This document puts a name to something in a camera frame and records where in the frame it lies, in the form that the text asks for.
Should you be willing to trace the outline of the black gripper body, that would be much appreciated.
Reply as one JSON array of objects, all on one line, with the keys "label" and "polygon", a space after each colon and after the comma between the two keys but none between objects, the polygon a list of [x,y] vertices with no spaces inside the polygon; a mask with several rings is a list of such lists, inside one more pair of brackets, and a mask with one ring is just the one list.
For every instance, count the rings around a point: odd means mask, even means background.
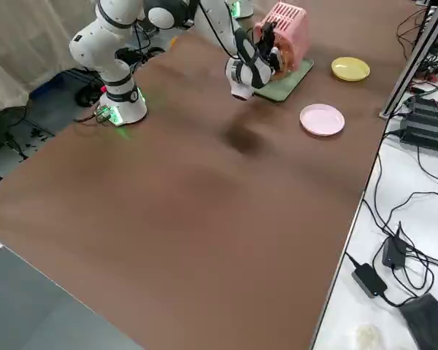
[{"label": "black gripper body", "polygon": [[273,68],[273,69],[279,69],[280,68],[280,60],[272,60],[269,59],[270,50],[274,47],[273,46],[266,46],[261,43],[261,38],[259,39],[258,43],[256,44],[256,47],[258,48],[262,58]]}]

